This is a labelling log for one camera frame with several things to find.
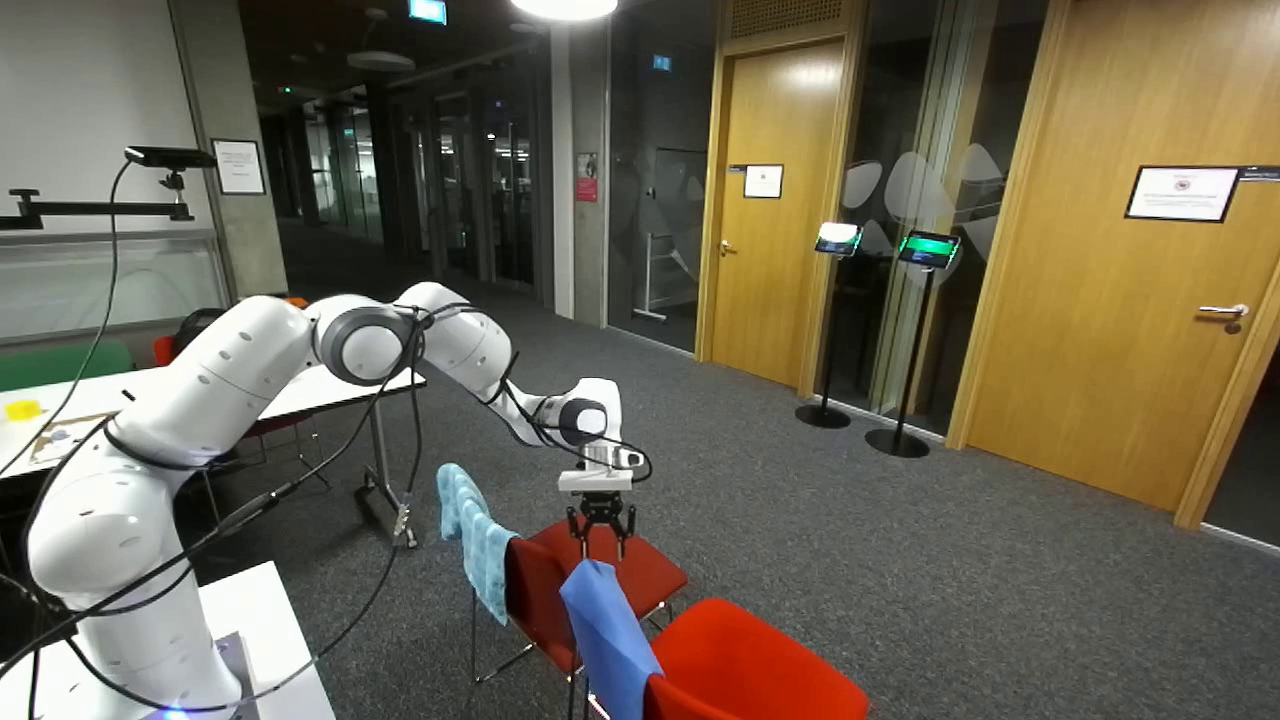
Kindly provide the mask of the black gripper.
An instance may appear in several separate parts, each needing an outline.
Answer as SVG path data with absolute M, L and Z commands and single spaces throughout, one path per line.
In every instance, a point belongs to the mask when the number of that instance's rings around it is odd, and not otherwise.
M 592 524 L 616 524 L 616 536 L 620 536 L 620 539 L 633 539 L 633 536 L 638 536 L 638 524 L 627 520 L 627 518 L 633 518 L 633 503 L 623 503 L 616 494 L 589 494 L 589 495 L 581 495 L 581 518 L 586 518 L 586 520 L 571 520 L 571 536 L 576 536 L 576 539 L 589 539 L 589 536 L 592 536 Z

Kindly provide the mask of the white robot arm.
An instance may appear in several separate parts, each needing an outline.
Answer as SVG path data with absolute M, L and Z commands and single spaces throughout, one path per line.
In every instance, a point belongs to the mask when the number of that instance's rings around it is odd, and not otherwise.
M 567 495 L 620 495 L 650 473 L 650 456 L 623 442 L 612 379 L 519 389 L 510 327 L 437 280 L 392 300 L 248 296 L 95 420 L 45 484 L 27 524 L 27 571 L 70 610 L 70 654 L 93 682 L 55 702 L 47 720 L 242 715 L 248 688 L 209 625 L 177 495 L 258 435 L 306 374 L 354 389 L 437 374 L 518 443 L 563 453 Z

